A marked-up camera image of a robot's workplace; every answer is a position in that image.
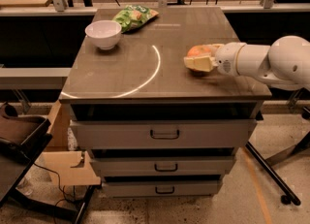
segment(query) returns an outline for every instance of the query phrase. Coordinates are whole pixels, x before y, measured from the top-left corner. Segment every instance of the gray tabletop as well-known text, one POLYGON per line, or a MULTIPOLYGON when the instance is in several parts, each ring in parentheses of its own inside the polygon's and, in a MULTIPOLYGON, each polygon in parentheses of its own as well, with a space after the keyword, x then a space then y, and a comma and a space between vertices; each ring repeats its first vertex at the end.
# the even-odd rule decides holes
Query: gray tabletop
MULTIPOLYGON (((270 98, 268 88, 255 80, 223 76, 216 70, 198 76, 184 66, 183 57, 192 46, 238 41, 220 8, 173 7, 156 11, 159 14, 142 28, 122 34, 111 50, 100 50, 85 37, 60 101, 270 98)), ((98 10, 94 21, 112 19, 118 12, 98 10)))

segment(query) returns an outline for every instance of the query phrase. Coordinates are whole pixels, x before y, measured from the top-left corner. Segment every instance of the orange line on floor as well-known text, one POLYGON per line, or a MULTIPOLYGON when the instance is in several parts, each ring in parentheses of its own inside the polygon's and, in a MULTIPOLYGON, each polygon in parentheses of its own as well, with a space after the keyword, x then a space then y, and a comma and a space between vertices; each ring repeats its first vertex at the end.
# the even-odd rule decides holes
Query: orange line on floor
POLYGON ((252 165, 251 163, 251 159, 250 159, 250 156, 249 156, 249 153, 246 152, 245 148, 242 149, 244 154, 245 154, 245 161, 246 161, 246 165, 248 167, 248 170, 250 172, 250 175, 251 175, 251 178, 254 182, 254 187, 255 187, 255 190, 256 190, 256 195, 259 199, 259 203, 260 203, 260 206, 261 206, 261 209, 262 209, 262 212, 263 212, 263 218, 264 218, 264 221, 266 224, 272 224, 272 221, 271 221, 271 216, 270 216, 270 213, 269 213, 269 209, 267 207, 267 204, 264 200, 264 195, 263 195, 263 192, 262 192, 262 188, 260 186, 260 183, 258 181, 258 177, 256 175, 256 172, 255 172, 255 168, 254 166, 252 165))

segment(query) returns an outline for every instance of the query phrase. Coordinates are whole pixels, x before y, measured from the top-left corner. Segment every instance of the white bowl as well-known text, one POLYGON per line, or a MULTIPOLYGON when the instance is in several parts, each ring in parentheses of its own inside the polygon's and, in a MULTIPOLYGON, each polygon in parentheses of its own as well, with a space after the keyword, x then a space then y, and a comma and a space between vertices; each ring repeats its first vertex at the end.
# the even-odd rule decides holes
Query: white bowl
POLYGON ((121 25, 113 20, 99 20, 92 22, 85 28, 89 40, 100 49, 111 49, 119 42, 121 25))

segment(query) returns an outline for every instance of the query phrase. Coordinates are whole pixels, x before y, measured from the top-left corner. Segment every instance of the white robotic arm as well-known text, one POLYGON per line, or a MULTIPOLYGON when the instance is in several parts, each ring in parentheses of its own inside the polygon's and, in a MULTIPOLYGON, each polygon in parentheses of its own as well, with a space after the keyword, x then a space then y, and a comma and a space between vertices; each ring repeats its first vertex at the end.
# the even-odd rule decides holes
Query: white robotic arm
POLYGON ((215 53, 218 71, 248 76, 285 90, 310 90, 310 43, 297 36, 280 38, 272 46, 228 43, 215 53))

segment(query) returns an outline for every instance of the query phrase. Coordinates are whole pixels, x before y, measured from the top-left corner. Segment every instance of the floor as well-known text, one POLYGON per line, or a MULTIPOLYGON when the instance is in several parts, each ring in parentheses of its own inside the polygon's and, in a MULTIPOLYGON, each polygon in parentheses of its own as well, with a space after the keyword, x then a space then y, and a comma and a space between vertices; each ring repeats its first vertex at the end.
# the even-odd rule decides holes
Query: floor
MULTIPOLYGON (((264 158, 296 144, 310 131, 310 121, 287 108, 265 108, 263 120, 250 142, 264 158)), ((300 206, 283 205, 279 186, 245 149, 236 154, 232 171, 224 177, 220 192, 213 197, 177 197, 153 199, 107 199, 96 189, 82 223, 104 224, 286 224, 309 223, 310 151, 304 151, 274 166, 301 200, 300 206)), ((44 165, 40 157, 37 164, 44 165)), ((56 204, 63 198, 48 172, 32 167, 26 183, 19 189, 29 197, 56 204)), ((77 187, 82 196, 84 187, 77 187)), ((14 203, 0 208, 0 223, 68 223, 24 210, 14 203)))

